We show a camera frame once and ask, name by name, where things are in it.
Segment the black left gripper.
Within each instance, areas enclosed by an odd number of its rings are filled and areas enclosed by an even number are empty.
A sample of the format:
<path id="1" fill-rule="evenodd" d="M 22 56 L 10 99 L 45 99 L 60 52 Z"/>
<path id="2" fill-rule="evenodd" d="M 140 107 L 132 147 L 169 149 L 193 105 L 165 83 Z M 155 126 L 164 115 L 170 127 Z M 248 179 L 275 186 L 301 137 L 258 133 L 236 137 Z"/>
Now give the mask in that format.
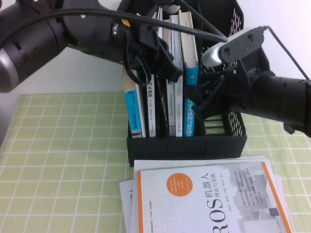
<path id="1" fill-rule="evenodd" d="M 174 64 L 167 43 L 159 38 L 156 29 L 156 26 L 139 23 L 126 25 L 114 19 L 110 31 L 110 61 L 141 72 L 159 73 L 160 78 L 176 83 L 183 69 Z"/>

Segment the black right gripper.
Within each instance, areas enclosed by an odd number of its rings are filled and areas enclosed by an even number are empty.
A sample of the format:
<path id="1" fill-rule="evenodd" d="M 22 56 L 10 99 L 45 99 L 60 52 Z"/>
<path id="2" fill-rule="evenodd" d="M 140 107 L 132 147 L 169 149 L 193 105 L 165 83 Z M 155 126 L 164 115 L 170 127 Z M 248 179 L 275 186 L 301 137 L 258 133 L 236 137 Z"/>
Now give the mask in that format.
<path id="1" fill-rule="evenodd" d="M 184 97 L 194 102 L 197 119 L 207 119 L 220 113 L 233 112 L 234 105 L 246 99 L 250 78 L 245 65 L 237 60 L 234 65 L 218 72 L 204 74 L 201 84 L 205 85 L 204 98 L 201 85 L 186 85 Z"/>

